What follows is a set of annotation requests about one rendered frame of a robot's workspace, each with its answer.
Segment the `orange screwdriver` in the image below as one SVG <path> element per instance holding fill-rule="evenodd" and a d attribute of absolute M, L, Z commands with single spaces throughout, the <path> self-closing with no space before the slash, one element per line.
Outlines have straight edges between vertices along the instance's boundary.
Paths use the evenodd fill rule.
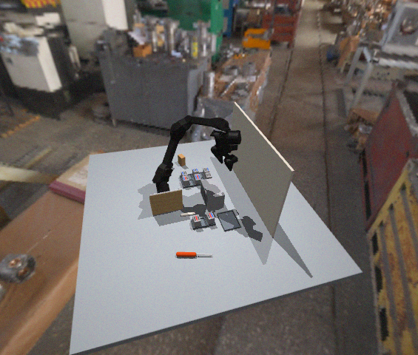
<path fill-rule="evenodd" d="M 195 257 L 196 255 L 212 255 L 212 254 L 196 254 L 195 252 L 177 252 L 177 257 Z"/>

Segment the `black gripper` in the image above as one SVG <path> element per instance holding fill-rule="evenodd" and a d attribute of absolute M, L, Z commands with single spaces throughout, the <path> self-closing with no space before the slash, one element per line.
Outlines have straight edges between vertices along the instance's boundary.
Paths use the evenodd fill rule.
<path fill-rule="evenodd" d="M 212 154 L 220 161 L 220 163 L 223 163 L 223 156 L 224 158 L 224 162 L 225 165 L 227 166 L 227 168 L 229 169 L 229 171 L 232 170 L 233 167 L 233 163 L 238 162 L 238 159 L 235 155 L 229 155 L 229 151 L 228 151 L 228 143 L 226 142 L 226 144 L 222 145 L 222 146 L 218 146 L 218 145 L 214 145 L 211 148 L 211 152 Z"/>

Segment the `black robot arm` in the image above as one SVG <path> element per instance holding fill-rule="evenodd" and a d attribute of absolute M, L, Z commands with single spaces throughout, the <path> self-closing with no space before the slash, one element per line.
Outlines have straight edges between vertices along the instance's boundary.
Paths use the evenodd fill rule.
<path fill-rule="evenodd" d="M 231 151 L 237 150 L 237 146 L 241 142 L 240 130 L 231 130 L 229 128 L 228 121 L 223 118 L 201 118 L 187 115 L 185 118 L 177 121 L 171 126 L 171 138 L 166 153 L 164 155 L 163 162 L 157 168 L 155 176 L 152 179 L 152 182 L 156 184 L 157 193 L 170 191 L 169 184 L 167 182 L 169 182 L 169 177 L 171 176 L 173 171 L 173 169 L 171 169 L 172 159 L 175 155 L 175 151 L 177 149 L 180 139 L 185 135 L 186 131 L 193 124 L 211 126 L 221 130 L 213 130 L 210 136 L 215 137 L 215 143 L 218 146 L 222 146 L 227 142 L 229 153 L 231 153 Z"/>

